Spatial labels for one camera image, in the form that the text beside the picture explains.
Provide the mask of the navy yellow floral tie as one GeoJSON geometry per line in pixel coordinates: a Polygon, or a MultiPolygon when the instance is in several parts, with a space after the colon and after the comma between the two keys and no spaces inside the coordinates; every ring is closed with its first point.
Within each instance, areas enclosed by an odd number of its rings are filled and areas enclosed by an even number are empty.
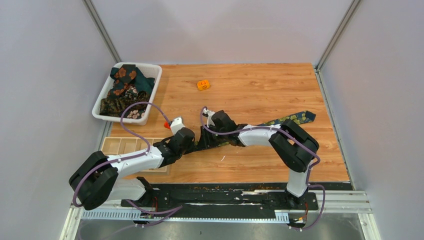
{"type": "MultiPolygon", "coordinates": [[[[315,120],[316,115],[310,111],[303,111],[298,112],[295,114],[288,115],[283,118],[278,118],[272,121],[268,121],[266,123],[260,124],[260,125],[251,125],[249,126],[246,131],[240,131],[243,127],[245,127],[245,124],[239,124],[237,130],[231,131],[231,132],[225,132],[225,133],[219,133],[211,131],[207,128],[206,125],[204,125],[204,128],[216,135],[230,135],[230,134],[238,134],[238,137],[241,136],[241,134],[246,134],[254,131],[254,128],[257,128],[258,130],[270,130],[271,128],[278,128],[281,126],[286,126],[288,131],[288,134],[292,137],[296,138],[298,141],[300,140],[300,135],[306,133],[303,128],[299,127],[299,125],[311,123],[315,120]]],[[[247,142],[245,140],[240,140],[240,147],[246,147],[247,142]]],[[[200,138],[198,141],[194,143],[194,150],[193,152],[203,151],[203,150],[209,150],[213,149],[215,147],[200,147],[200,138]]]]}

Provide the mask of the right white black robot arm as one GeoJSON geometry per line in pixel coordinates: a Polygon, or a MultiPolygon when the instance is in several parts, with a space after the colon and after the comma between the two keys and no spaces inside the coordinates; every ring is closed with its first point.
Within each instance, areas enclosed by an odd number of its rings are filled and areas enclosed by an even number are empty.
{"type": "Polygon", "coordinates": [[[292,119],[279,124],[236,124],[223,110],[214,112],[204,106],[200,111],[202,127],[233,146],[271,147],[289,169],[286,204],[298,209],[306,201],[312,168],[321,159],[319,143],[292,119]]]}

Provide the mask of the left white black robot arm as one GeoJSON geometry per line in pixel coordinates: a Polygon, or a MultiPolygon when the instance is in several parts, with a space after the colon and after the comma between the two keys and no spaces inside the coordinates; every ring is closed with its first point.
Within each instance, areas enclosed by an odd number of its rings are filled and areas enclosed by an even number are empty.
{"type": "Polygon", "coordinates": [[[183,127],[139,151],[120,155],[93,152],[69,178],[73,204],[87,211],[109,200],[135,200],[142,207],[149,206],[153,201],[150,184],[144,178],[126,177],[174,164],[194,145],[194,140],[195,133],[183,127]]]}

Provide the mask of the red plastic clip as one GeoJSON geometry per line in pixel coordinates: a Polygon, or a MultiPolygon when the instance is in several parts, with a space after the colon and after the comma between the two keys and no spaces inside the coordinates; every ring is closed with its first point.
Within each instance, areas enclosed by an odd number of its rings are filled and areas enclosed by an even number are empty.
{"type": "Polygon", "coordinates": [[[171,129],[171,124],[172,124],[171,121],[165,122],[164,123],[164,127],[170,130],[171,129]]]}

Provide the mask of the orange cube toy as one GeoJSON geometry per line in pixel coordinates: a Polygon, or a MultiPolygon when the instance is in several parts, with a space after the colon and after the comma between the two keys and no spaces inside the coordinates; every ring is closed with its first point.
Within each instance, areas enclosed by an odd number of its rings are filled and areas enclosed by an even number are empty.
{"type": "Polygon", "coordinates": [[[207,79],[204,79],[204,80],[198,81],[196,83],[196,86],[197,86],[198,90],[204,91],[204,90],[209,89],[211,87],[211,84],[207,79]]]}

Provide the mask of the dark pink floral tie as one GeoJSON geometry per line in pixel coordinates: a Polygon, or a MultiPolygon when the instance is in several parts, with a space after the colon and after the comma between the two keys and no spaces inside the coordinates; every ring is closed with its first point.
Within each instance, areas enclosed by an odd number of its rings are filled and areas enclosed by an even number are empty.
{"type": "Polygon", "coordinates": [[[126,114],[127,119],[140,119],[143,115],[143,111],[139,109],[129,110],[126,114]]]}

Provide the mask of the wooden compartment tray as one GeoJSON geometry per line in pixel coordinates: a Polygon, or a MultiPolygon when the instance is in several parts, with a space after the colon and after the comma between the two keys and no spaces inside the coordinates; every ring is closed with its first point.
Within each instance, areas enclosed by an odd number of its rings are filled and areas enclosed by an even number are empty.
{"type": "MultiPolygon", "coordinates": [[[[105,137],[100,150],[105,155],[121,155],[146,149],[147,144],[137,137],[105,137]]],[[[137,172],[135,175],[169,175],[171,167],[149,168],[137,172]]]]}

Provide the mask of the dark brown patterned tie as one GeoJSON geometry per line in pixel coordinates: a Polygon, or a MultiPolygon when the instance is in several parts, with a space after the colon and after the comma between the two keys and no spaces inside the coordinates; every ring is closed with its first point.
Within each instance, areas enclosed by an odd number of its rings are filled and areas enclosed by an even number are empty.
{"type": "Polygon", "coordinates": [[[100,101],[99,115],[120,118],[127,107],[138,102],[148,102],[150,96],[145,91],[125,92],[117,97],[108,96],[100,101]]]}

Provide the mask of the white plastic bin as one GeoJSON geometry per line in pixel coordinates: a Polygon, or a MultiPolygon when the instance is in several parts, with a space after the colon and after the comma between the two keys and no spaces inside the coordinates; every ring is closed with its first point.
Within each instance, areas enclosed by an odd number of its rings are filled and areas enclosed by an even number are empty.
{"type": "Polygon", "coordinates": [[[149,63],[119,62],[110,70],[94,104],[92,115],[96,119],[133,125],[145,125],[150,104],[160,85],[161,66],[149,63]]]}

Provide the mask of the green orange floral tie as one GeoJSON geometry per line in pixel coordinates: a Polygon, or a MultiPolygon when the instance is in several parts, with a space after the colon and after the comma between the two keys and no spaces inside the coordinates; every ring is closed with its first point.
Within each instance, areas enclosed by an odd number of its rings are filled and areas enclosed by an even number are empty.
{"type": "Polygon", "coordinates": [[[154,77],[146,77],[135,64],[113,67],[109,75],[113,79],[108,99],[149,99],[155,85],[154,77]]]}

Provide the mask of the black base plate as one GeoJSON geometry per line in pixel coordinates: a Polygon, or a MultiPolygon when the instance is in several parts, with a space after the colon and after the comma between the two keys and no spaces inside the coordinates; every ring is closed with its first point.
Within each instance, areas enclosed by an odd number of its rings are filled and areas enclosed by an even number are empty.
{"type": "Polygon", "coordinates": [[[299,199],[290,196],[285,183],[155,183],[140,200],[121,200],[118,206],[145,210],[177,209],[174,218],[271,219],[279,210],[305,214],[319,211],[314,192],[299,199]]]}

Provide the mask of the aluminium rail frame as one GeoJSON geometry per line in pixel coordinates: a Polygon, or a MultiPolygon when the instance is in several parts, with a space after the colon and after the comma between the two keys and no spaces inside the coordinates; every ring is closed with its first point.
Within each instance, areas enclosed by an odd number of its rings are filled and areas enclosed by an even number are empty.
{"type": "Polygon", "coordinates": [[[126,221],[129,228],[170,223],[275,224],[286,230],[323,230],[347,221],[365,240],[381,235],[368,196],[349,183],[313,183],[300,198],[284,183],[154,184],[135,200],[97,192],[69,209],[61,239],[82,238],[89,221],[126,221]]]}

